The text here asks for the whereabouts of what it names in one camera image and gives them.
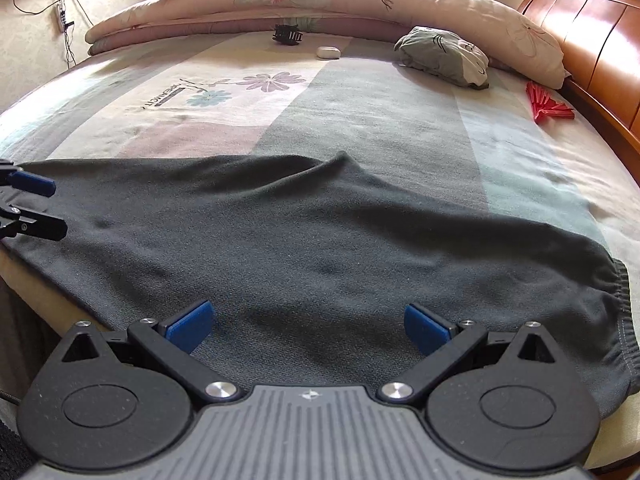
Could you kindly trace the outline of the wooden orange headboard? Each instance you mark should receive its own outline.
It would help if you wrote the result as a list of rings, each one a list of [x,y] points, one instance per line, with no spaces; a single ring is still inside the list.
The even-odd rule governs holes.
[[[570,101],[639,177],[639,0],[523,0],[564,52]]]

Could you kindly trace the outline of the folded floral pink quilt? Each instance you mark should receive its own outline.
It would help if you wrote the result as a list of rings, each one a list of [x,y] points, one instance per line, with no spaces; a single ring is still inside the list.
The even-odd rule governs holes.
[[[248,10],[302,10],[370,18],[382,24],[450,30],[494,60],[552,89],[562,87],[564,54],[550,32],[497,0],[143,0],[89,29],[90,52],[103,39],[144,26],[177,24]]]

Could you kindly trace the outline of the white wall power strip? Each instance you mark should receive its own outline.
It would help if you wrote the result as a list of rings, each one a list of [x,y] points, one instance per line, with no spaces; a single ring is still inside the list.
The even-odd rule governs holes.
[[[75,25],[73,20],[70,20],[67,16],[66,6],[63,3],[58,3],[54,8],[56,22],[58,23],[58,29],[62,35],[65,35],[68,30]]]

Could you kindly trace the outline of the dark grey trousers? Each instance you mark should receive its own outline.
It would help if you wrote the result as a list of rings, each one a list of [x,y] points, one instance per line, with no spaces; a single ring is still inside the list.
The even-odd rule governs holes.
[[[588,237],[410,192],[351,157],[49,160],[64,240],[10,254],[120,330],[201,300],[198,358],[242,387],[376,387],[418,362],[416,302],[496,332],[538,321],[611,415],[639,389],[626,266]]]

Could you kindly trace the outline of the black hair claw clip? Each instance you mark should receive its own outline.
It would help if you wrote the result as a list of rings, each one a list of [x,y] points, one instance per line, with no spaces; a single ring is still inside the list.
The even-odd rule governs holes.
[[[297,25],[277,24],[274,26],[272,40],[284,46],[298,46],[303,40],[303,33]]]

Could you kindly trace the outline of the white earbuds case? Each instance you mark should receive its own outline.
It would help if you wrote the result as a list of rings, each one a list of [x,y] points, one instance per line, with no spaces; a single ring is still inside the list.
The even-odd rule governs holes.
[[[320,60],[338,60],[342,54],[336,47],[318,47],[316,55]]]

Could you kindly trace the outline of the bundled grey white cloth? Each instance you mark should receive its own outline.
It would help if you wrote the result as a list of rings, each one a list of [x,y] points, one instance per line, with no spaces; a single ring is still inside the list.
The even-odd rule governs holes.
[[[489,87],[489,58],[475,44],[449,30],[416,26],[396,41],[401,65],[462,88]]]

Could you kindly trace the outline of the red folding fan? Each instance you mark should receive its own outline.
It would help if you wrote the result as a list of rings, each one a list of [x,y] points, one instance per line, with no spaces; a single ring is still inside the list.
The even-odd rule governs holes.
[[[564,102],[555,101],[551,94],[539,84],[529,81],[526,84],[525,91],[532,108],[535,124],[540,125],[547,118],[568,120],[575,118],[574,110]]]

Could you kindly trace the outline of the striped pastel bed sheet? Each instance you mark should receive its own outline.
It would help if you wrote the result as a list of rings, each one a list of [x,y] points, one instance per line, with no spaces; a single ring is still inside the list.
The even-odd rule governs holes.
[[[318,47],[341,50],[320,60]],[[402,67],[390,44],[265,32],[161,39],[103,53],[1,116],[1,154],[35,162],[351,157],[375,177],[479,212],[590,238],[626,266],[639,348],[639,189],[582,116],[534,123],[523,78],[492,70],[485,90]],[[46,348],[24,338],[17,309],[58,333],[86,318],[73,299],[1,245],[2,382],[22,392]],[[639,389],[603,415],[588,464],[639,451]]]

